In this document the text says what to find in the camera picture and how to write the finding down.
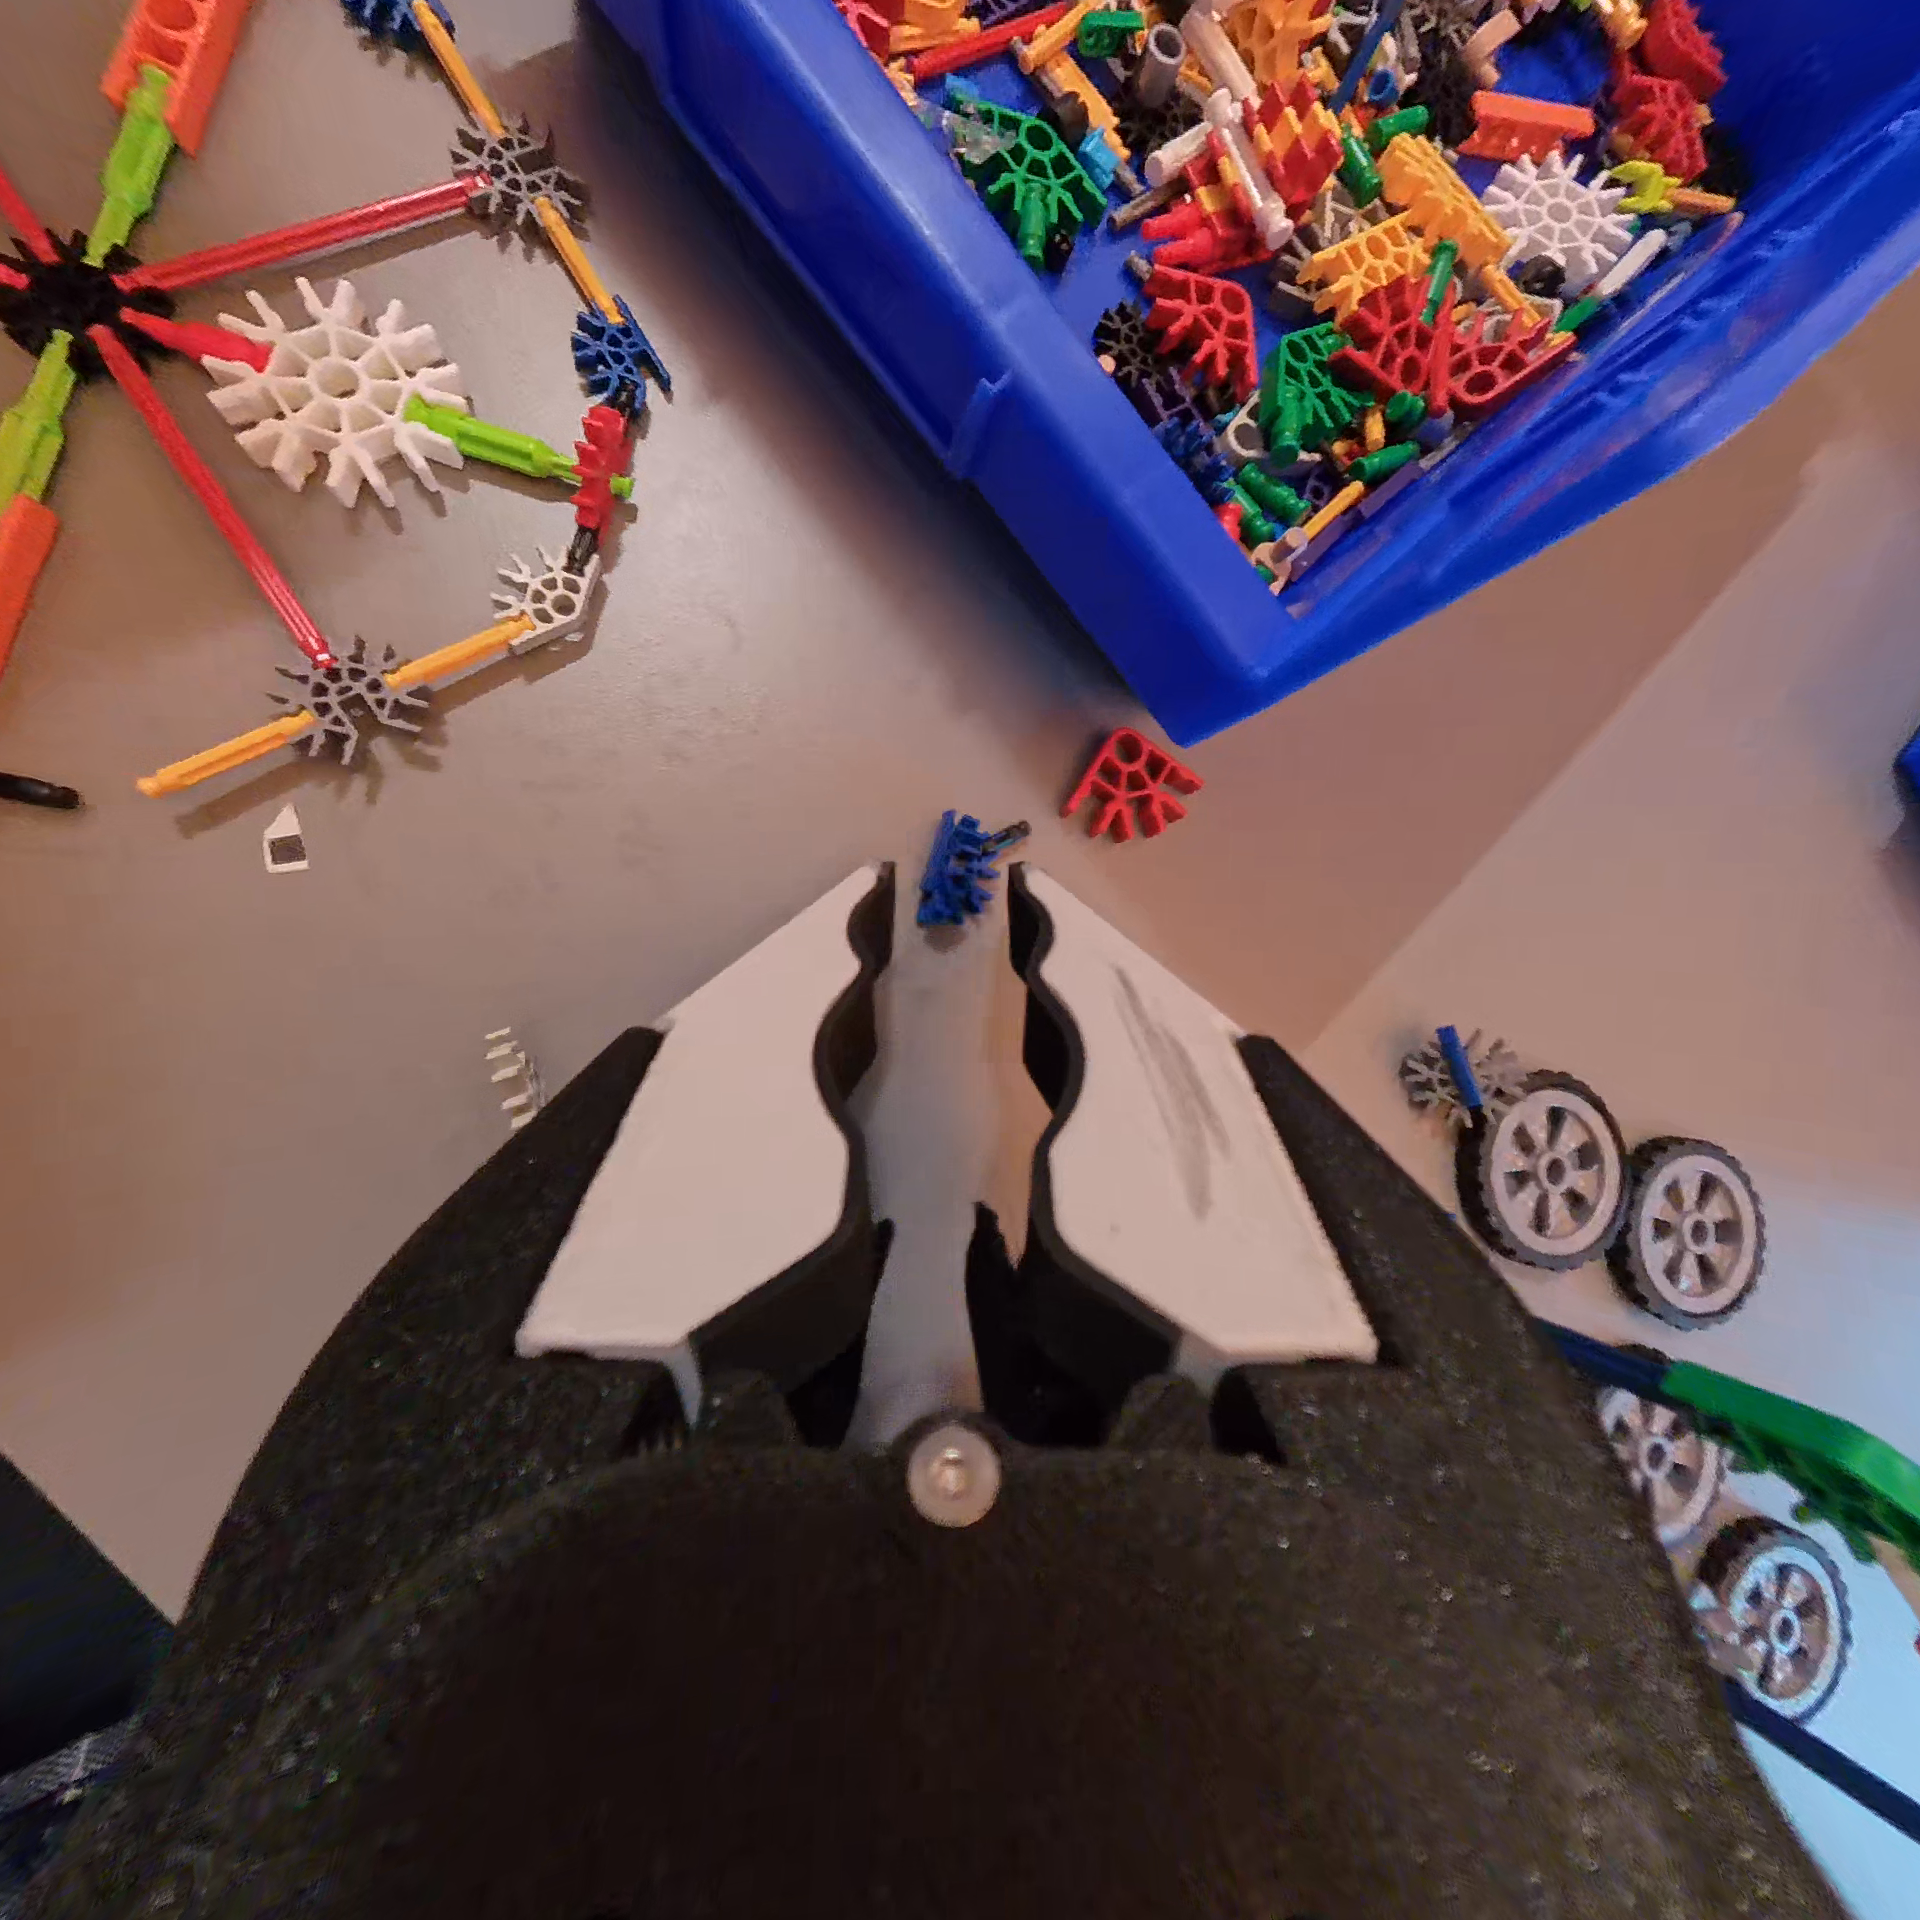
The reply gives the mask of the pile of colourful construction pieces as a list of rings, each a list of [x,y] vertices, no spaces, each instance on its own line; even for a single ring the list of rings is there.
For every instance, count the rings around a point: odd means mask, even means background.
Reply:
[[[1283,600],[1735,221],[1725,43],[1683,0],[842,0],[1093,355]]]

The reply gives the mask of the blue plastic parts bin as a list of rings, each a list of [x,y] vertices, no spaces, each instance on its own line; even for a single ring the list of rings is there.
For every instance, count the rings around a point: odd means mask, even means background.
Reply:
[[[1200,746],[1658,487],[1916,273],[1916,6],[1701,6],[1751,162],[1741,228],[1643,273],[1488,427],[1285,594],[1095,365],[1114,233],[1021,262],[836,6],[598,6],[713,181],[923,447],[971,481],[1145,714]]]

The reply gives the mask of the red fan-shaped connector piece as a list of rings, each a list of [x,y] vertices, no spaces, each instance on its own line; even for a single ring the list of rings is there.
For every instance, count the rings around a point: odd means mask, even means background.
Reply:
[[[1110,843],[1154,839],[1187,821],[1200,789],[1209,781],[1141,727],[1114,727],[1065,796],[1061,821],[1083,821],[1093,839]]]

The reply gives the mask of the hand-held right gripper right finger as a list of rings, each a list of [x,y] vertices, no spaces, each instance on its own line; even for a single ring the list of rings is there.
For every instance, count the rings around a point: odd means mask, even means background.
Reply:
[[[1378,1361],[1378,1329],[1251,1079],[1248,1029],[1037,866],[1009,875],[1047,1096],[1027,1275],[1065,1371]]]

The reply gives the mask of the blue plaid shirt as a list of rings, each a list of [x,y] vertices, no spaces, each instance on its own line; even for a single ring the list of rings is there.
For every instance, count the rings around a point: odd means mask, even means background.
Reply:
[[[28,1880],[58,1860],[65,1829],[90,1810],[135,1742],[135,1721],[95,1734],[0,1780],[0,1914],[17,1920]]]

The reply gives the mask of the construction toy car model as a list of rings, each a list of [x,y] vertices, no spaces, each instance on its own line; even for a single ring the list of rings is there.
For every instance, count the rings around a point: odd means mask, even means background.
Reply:
[[[1730,1145],[1629,1145],[1589,1079],[1527,1072],[1503,1040],[1455,1025],[1411,1045],[1400,1079],[1455,1132],[1458,1205],[1494,1255],[1538,1275],[1602,1263],[1624,1302],[1670,1330],[1708,1330],[1760,1294],[1763,1202]],[[1850,1581],[1820,1528],[1916,1607],[1916,1465],[1702,1361],[1538,1329],[1592,1386],[1597,1433],[1670,1553],[1730,1714],[1916,1839],[1916,1792],[1816,1734],[1856,1665]]]

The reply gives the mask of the blue connector with black rod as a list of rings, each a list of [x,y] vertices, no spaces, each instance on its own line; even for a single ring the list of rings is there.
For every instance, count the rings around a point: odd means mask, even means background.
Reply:
[[[1032,839],[1032,823],[985,831],[974,816],[944,809],[920,875],[914,923],[967,923],[988,904],[998,857]]]

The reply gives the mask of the black printed shirt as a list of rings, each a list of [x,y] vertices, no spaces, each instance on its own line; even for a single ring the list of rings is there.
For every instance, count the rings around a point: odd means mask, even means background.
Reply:
[[[171,1618],[6,1456],[0,1771],[133,1721],[167,1647]]]

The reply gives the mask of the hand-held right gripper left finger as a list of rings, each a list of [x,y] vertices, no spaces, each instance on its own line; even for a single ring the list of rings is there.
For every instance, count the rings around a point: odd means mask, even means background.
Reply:
[[[730,1371],[852,1418],[889,1236],[852,1096],[889,951],[894,866],[859,866],[646,1029],[516,1358],[657,1361],[683,1418]]]

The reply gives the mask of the construction toy wheel model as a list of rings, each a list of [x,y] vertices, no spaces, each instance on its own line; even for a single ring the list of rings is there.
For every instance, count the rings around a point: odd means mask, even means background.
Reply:
[[[118,139],[87,233],[53,233],[17,181],[0,181],[12,234],[0,273],[6,336],[37,361],[26,392],[6,406],[0,436],[6,656],[61,540],[48,495],[65,453],[65,406],[87,382],[113,382],[133,399],[153,442],[301,656],[301,665],[275,671],[289,677],[275,721],[142,776],[135,789],[144,801],[185,796],[273,753],[333,753],[352,765],[378,727],[421,733],[445,685],[583,638],[605,584],[605,549],[620,510],[634,498],[646,406],[667,392],[657,347],[583,247],[583,187],[560,167],[547,137],[494,107],[488,80],[460,43],[455,8],[428,0],[343,8],[366,43],[437,66],[460,94],[463,128],[445,181],[171,262],[142,262],[133,249],[135,228],[158,211],[167,167],[201,152],[211,99],[250,16],[243,0],[133,6],[101,74],[118,107]],[[583,300],[568,355],[587,399],[574,447],[477,417],[437,334],[414,324],[402,300],[366,308],[352,280],[317,293],[299,277],[301,308],[292,315],[263,293],[245,296],[250,315],[179,324],[175,311],[185,293],[320,262],[437,221],[485,221],[504,234],[530,233],[568,273]],[[366,638],[336,643],[179,430],[158,392],[158,355],[201,365],[236,447],[292,495],[320,481],[343,510],[363,510],[363,498],[396,510],[391,466],[445,495],[445,473],[485,463],[523,481],[565,487],[574,533],[560,554],[496,566],[494,625],[475,638],[415,661],[396,661],[396,648],[370,648]]]

